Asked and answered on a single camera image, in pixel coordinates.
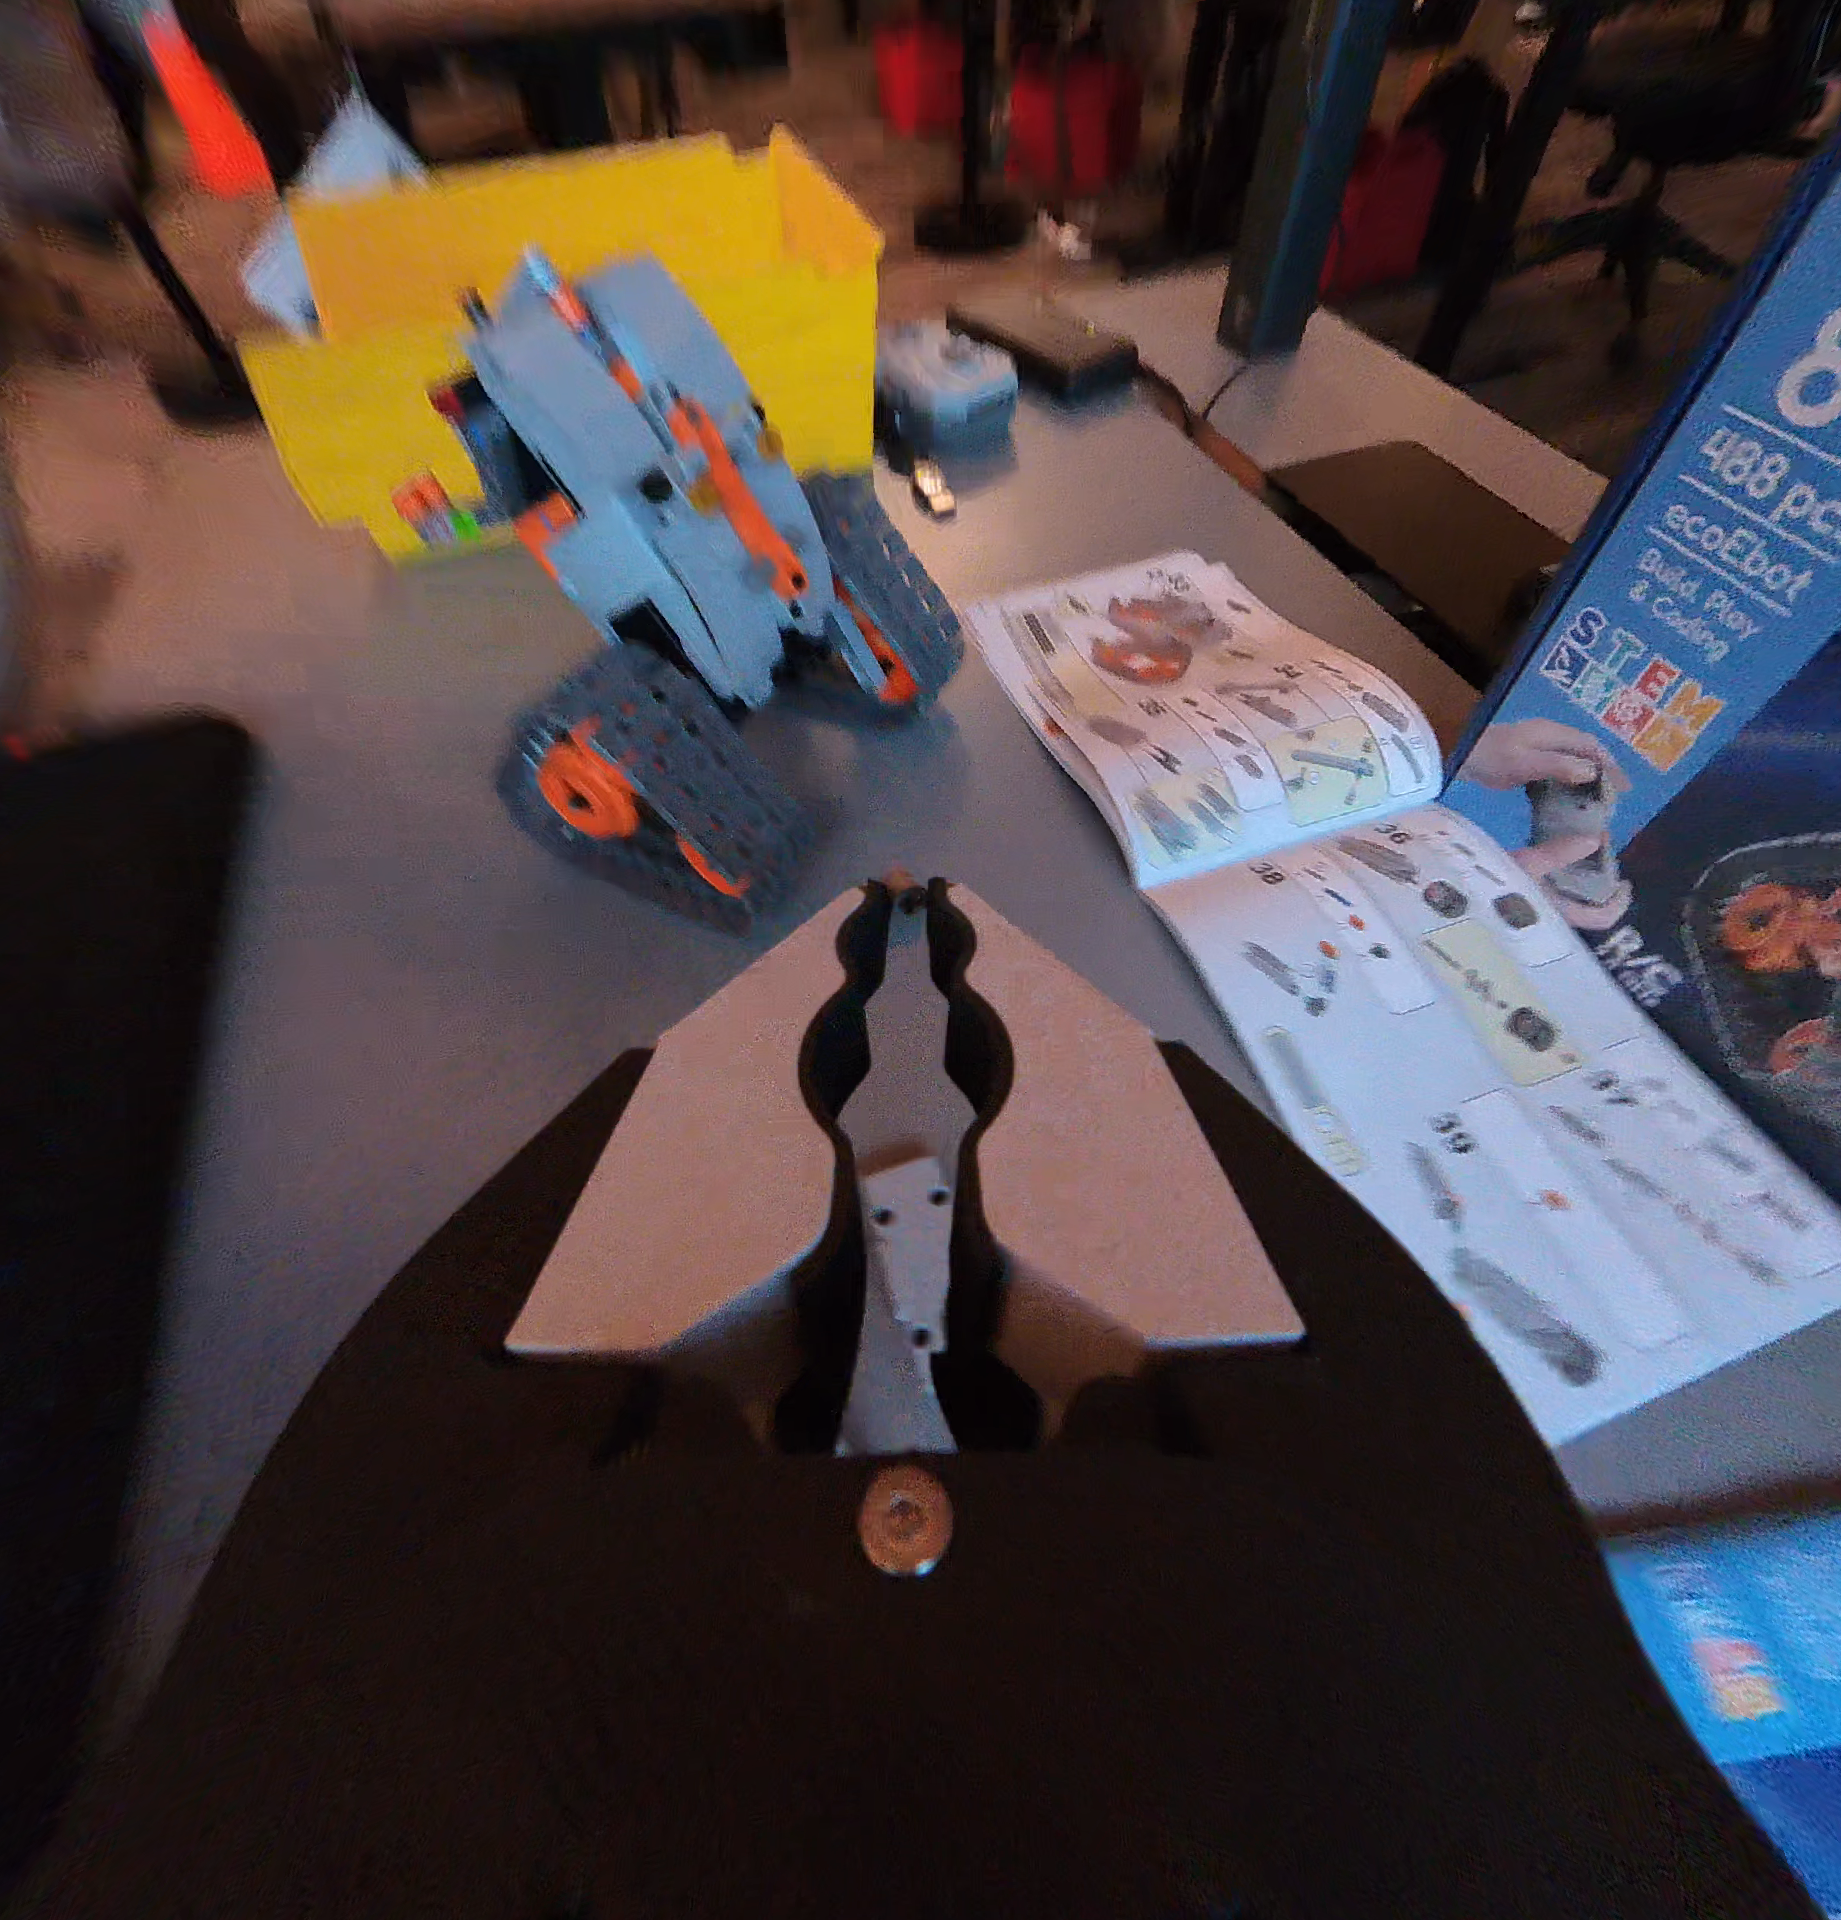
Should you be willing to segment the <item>grey toy panel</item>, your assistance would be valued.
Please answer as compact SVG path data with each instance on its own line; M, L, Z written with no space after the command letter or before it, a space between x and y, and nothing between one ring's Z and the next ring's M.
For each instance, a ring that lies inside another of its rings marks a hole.
M841 1457L955 1453L933 1361L946 1354L955 1189L915 1155L862 1178L864 1295Z

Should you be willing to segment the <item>blue leaflet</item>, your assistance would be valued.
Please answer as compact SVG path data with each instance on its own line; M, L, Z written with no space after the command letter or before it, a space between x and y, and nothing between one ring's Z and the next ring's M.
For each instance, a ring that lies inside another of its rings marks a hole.
M1841 1505L1604 1546L1677 1714L1841 1918Z

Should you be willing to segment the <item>dark monitor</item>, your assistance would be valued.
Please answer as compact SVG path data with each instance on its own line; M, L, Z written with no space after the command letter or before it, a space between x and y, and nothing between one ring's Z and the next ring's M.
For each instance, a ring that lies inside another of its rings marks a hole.
M1243 361L1300 348L1395 16L1291 5L1220 306L1220 343Z

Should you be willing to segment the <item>black flat device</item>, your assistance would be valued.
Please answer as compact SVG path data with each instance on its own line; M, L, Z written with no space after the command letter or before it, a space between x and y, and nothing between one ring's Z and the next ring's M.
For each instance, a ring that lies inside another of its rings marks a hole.
M1348 571L1393 589L1465 651L1498 660L1571 542L1419 443L1266 471L1270 498Z

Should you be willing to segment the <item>grey orange tracked toy robot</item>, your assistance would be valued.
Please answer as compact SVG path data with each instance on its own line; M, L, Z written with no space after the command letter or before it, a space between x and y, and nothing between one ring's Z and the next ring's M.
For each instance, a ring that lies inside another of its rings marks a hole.
M788 465L746 374L653 255L573 280L528 249L462 299L485 503L596 635L514 722L498 795L562 860L695 925L776 918L811 825L739 718L787 679L885 718L951 684L958 620L869 474Z

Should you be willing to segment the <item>black perforated chair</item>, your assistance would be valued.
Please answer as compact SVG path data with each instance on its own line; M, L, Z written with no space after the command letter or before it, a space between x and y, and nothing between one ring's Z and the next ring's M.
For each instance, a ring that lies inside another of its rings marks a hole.
M207 713L0 757L0 1907L99 1682L254 776Z

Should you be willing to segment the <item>neighbouring grey desk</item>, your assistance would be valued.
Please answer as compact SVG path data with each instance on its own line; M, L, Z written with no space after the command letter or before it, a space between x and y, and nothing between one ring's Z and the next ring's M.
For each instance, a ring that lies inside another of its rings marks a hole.
M1609 485L1331 311L1308 319L1300 348L1243 361L1217 342L1220 267L1067 280L1044 294L1133 339L1149 403L1256 498L1266 498L1270 468L1402 440L1428 444L1561 540L1582 533Z

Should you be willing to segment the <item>blue robot kit box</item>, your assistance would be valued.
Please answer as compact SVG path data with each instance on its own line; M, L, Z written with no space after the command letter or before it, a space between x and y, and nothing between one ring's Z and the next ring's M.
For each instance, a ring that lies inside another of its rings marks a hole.
M1443 798L1841 1204L1841 125Z

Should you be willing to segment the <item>yellow storage bin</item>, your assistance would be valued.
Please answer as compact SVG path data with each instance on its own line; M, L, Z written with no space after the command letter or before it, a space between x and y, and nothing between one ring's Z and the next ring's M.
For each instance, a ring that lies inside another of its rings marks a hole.
M441 169L368 195L293 198L317 335L244 342L241 359L293 490L320 527L362 530L390 560L418 540L394 494L435 475L478 490L430 406L466 368L461 294L493 299L520 254L568 280L653 255L727 343L797 474L874 463L885 236L776 127Z

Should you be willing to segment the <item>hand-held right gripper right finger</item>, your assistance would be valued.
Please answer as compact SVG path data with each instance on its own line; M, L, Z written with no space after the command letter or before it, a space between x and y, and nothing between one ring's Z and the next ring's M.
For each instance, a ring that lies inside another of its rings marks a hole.
M929 882L944 1073L968 1104L931 1381L958 1441L1036 1441L1106 1381L1305 1325L1155 1036L1002 914Z

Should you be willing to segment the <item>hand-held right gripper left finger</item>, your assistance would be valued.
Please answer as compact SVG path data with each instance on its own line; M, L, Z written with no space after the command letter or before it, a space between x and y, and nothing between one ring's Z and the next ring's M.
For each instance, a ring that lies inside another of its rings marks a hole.
M864 1284L841 1116L889 925L886 883L849 887L660 1036L507 1357L708 1382L763 1440L832 1444Z

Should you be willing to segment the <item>black office chair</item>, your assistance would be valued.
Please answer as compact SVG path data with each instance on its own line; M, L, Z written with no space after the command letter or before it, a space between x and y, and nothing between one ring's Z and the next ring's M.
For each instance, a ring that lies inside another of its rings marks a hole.
M1521 231L1511 270L1597 254L1600 280L1624 285L1624 329L1609 368L1627 372L1644 348L1651 285L1663 267L1730 281L1741 263L1701 244L1664 210L1676 173L1743 157L1809 153L1803 127L1823 99L1841 5L1770 5L1757 34L1615 36L1592 51L1571 111L1609 127L1609 155L1584 180L1587 207Z

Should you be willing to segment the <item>orange traffic cone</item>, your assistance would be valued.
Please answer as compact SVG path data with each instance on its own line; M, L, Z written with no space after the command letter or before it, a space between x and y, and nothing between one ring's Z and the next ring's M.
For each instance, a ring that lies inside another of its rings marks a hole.
M171 2L150 2L139 36L185 147L189 179L215 198L273 195L273 173L225 82L185 36Z

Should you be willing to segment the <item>grey toy motor block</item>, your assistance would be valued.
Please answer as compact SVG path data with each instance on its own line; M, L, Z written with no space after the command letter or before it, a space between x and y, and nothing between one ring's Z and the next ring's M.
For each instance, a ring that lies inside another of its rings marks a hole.
M944 321L880 329L874 421L880 443L915 458L992 452L1011 436L1018 368L1002 348Z

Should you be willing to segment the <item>black power adapter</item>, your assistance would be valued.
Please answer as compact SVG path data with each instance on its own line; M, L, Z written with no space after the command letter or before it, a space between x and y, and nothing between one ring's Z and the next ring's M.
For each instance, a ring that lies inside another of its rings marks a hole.
M982 346L1005 351L1021 386L1061 403L1119 394L1141 372L1141 348L1133 339L1035 293L956 299L946 307L946 322Z

